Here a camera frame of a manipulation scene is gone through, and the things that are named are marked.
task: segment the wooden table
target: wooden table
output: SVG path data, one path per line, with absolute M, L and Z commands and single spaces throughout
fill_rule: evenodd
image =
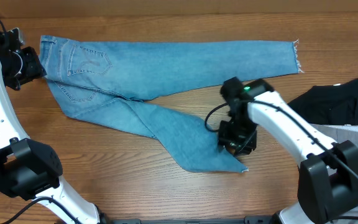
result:
M 9 29 L 20 27 L 36 50 L 42 34 L 93 41 L 299 39 L 298 59 L 305 73 L 268 79 L 286 101 L 313 85 L 358 77 L 358 13 L 6 19 L 4 23 Z M 152 103 L 204 118 L 223 102 L 219 88 L 161 97 Z M 29 136 L 51 145 L 66 180 L 111 218 L 242 218 L 272 214 L 296 202 L 294 160 L 263 128 L 256 151 L 240 157 L 249 172 L 191 173 L 180 168 L 156 140 L 67 118 L 44 80 L 8 92 Z M 225 114 L 219 110 L 211 123 L 218 124 Z M 26 203 L 0 194 L 0 222 Z M 35 205 L 16 223 L 57 219 Z

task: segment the black clamp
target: black clamp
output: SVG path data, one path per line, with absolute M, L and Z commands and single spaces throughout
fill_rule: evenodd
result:
M 237 78 L 223 83 L 221 95 L 230 107 L 230 121 L 221 121 L 219 125 L 219 145 L 233 149 L 235 156 L 248 155 L 256 148 L 257 125 L 248 116 L 247 104 L 266 91 L 274 91 L 264 80 L 256 80 L 243 85 Z
M 5 86 L 20 90 L 21 85 L 45 75 L 37 53 L 24 44 L 18 28 L 0 32 L 0 62 Z
M 13 154 L 16 159 L 7 161 Z M 59 184 L 63 167 L 56 152 L 48 145 L 31 139 L 11 139 L 0 149 L 0 192 L 8 197 L 34 199 L 38 193 Z
M 350 141 L 331 149 L 358 175 L 358 148 Z M 336 169 L 329 175 L 327 166 Z M 358 206 L 358 180 L 324 152 L 309 154 L 299 167 L 298 200 L 313 223 L 327 223 Z

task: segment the frayed hem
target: frayed hem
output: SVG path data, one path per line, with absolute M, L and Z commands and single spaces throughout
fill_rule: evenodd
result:
M 292 43 L 293 43 L 293 52 L 295 54 L 295 62 L 296 62 L 296 66 L 298 67 L 298 73 L 299 72 L 304 73 L 304 71 L 301 69 L 302 65 L 298 60 L 298 54 L 297 54 L 297 51 L 298 51 L 297 47 L 299 45 L 299 39 Z

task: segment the black garment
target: black garment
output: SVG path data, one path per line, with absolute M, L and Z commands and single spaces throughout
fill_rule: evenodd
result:
M 339 86 L 314 86 L 288 105 L 309 123 L 358 125 L 358 79 Z

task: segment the jeans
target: jeans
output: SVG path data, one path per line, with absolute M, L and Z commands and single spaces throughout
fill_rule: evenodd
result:
M 244 172 L 197 116 L 145 103 L 206 86 L 298 73 L 293 42 L 79 42 L 42 36 L 40 61 L 65 115 L 158 139 L 192 172 Z

